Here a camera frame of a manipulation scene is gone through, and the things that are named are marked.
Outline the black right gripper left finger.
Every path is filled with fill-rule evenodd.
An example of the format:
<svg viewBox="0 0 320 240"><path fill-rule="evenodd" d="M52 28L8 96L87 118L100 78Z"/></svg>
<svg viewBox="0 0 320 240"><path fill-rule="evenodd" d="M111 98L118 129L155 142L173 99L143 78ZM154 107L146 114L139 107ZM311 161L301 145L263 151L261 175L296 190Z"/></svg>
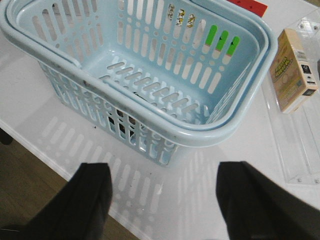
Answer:
<svg viewBox="0 0 320 240"><path fill-rule="evenodd" d="M2 240L99 240L113 196L107 163L82 163L60 192L26 225L0 229Z"/></svg>

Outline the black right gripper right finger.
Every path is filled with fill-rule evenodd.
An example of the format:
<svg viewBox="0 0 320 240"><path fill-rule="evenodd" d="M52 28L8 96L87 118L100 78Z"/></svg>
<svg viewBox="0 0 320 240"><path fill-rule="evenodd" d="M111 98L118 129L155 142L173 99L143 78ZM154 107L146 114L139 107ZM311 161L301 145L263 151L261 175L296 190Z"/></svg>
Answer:
<svg viewBox="0 0 320 240"><path fill-rule="evenodd" d="M231 240L320 238L320 211L246 161L220 162L215 192Z"/></svg>

